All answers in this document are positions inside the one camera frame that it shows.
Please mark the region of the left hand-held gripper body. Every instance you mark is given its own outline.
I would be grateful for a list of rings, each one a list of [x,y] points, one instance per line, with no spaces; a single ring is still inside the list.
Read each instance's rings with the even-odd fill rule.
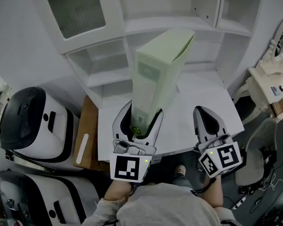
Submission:
[[[150,143],[139,144],[120,139],[115,139],[113,144],[114,151],[109,159],[111,179],[142,182],[148,172],[156,148]]]

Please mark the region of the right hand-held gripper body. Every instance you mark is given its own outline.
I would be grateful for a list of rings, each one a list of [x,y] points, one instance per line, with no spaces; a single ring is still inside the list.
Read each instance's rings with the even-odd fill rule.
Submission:
[[[198,149],[199,162],[209,178],[229,173],[242,163],[238,143],[228,134],[200,143]]]

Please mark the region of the pale green box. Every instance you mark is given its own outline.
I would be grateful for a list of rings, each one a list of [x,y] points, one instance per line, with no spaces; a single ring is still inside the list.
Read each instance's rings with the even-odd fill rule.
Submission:
[[[131,130],[144,136],[159,110],[165,110],[191,52],[195,32],[172,28],[135,51]]]

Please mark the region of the white shelving cabinet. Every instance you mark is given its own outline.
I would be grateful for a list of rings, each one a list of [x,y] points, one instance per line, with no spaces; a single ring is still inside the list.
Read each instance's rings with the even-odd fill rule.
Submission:
[[[195,37],[178,87],[229,89],[263,0],[32,0],[54,47],[99,108],[132,96],[135,52],[172,28]]]

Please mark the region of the person's right forearm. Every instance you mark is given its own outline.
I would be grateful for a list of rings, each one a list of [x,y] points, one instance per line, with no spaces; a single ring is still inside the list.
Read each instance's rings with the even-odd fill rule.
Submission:
[[[222,207],[224,203],[221,176],[216,177],[216,181],[202,193],[202,199],[205,200],[211,207]]]

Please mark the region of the person's left forearm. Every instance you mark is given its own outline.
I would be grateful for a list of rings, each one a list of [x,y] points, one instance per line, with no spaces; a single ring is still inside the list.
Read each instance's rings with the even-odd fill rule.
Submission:
[[[133,188],[130,182],[113,180],[104,195],[107,201],[117,201],[121,199],[128,200]]]

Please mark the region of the grey padded chair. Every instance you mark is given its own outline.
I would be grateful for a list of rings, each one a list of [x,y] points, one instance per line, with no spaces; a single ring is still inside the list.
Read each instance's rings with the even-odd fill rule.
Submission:
[[[277,161],[277,122],[266,118],[255,129],[242,147],[243,162],[235,171],[234,180],[238,186],[250,186],[267,178]]]

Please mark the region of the brown cardboard box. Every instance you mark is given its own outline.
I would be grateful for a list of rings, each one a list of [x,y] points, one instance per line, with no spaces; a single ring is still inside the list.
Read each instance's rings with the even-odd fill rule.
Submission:
[[[86,96],[75,140],[74,166],[107,172],[109,164],[98,159],[98,115],[97,106]]]

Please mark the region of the person's grey shirt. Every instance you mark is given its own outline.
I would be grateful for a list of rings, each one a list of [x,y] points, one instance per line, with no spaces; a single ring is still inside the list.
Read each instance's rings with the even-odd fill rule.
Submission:
[[[102,198],[82,226],[242,226],[231,210],[213,207],[187,187],[160,183],[133,195]]]

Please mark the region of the white and black robot housing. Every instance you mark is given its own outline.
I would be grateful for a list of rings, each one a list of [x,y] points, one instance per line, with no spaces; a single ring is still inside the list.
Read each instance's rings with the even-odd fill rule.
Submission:
[[[5,216],[22,226],[81,226],[99,202],[94,185],[81,177],[0,171]]]
[[[16,92],[0,119],[0,147],[52,170],[74,166],[79,118],[40,87]]]

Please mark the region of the cream ornate dressing table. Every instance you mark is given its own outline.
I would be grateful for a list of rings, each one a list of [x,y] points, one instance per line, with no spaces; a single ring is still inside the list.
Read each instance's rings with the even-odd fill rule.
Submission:
[[[256,68],[250,68],[250,77],[236,91],[233,103],[237,103],[241,97],[250,96],[255,103],[255,108],[246,117],[243,125],[254,120],[263,111],[269,111],[270,116],[279,122],[283,119],[283,73],[266,74]],[[280,96],[274,96],[271,87],[281,91]]]

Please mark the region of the oval cream framed mirror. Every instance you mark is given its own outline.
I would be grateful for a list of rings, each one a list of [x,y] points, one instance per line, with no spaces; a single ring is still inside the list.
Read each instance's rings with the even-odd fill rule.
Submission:
[[[283,68],[283,21],[258,65],[267,70],[281,70],[281,67]]]

